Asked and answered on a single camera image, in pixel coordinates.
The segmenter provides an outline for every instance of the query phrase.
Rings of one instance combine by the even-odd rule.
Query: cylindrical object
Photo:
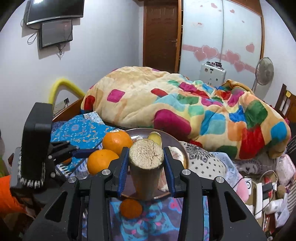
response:
[[[129,166],[133,184],[140,200],[153,199],[163,169],[164,153],[154,141],[140,139],[129,151]]]
[[[277,212],[281,205],[283,204],[283,199],[277,199],[277,200],[273,200],[270,202],[270,204],[268,204],[268,206],[266,208],[264,208],[264,212],[266,214],[272,214],[272,213],[275,213]]]

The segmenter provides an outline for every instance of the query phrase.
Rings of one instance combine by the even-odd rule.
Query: black monitor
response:
[[[27,25],[60,18],[82,18],[84,0],[32,0]]]

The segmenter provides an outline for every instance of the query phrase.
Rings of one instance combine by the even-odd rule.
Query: colorful blanket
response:
[[[112,71],[89,89],[81,109],[118,126],[163,130],[235,159],[251,159],[263,148],[276,158],[291,136],[284,119],[238,82],[215,89],[149,67]]]

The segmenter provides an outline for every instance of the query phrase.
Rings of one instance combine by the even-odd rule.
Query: orange cloth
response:
[[[10,176],[0,178],[0,214],[27,213],[25,206],[21,205],[9,190]]]

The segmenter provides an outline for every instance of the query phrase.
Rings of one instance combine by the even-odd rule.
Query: metal bolt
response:
[[[109,170],[109,169],[104,169],[103,171],[102,171],[102,174],[103,175],[109,175],[111,173],[111,171]]]
[[[216,177],[216,181],[218,183],[224,183],[224,178],[223,177]]]
[[[76,177],[69,177],[69,178],[68,178],[68,182],[69,182],[69,183],[74,183],[74,182],[76,182],[76,180],[77,180]]]
[[[184,169],[183,171],[182,171],[182,173],[184,174],[184,175],[190,175],[190,173],[191,173],[191,171],[190,170],[188,170],[188,169]]]

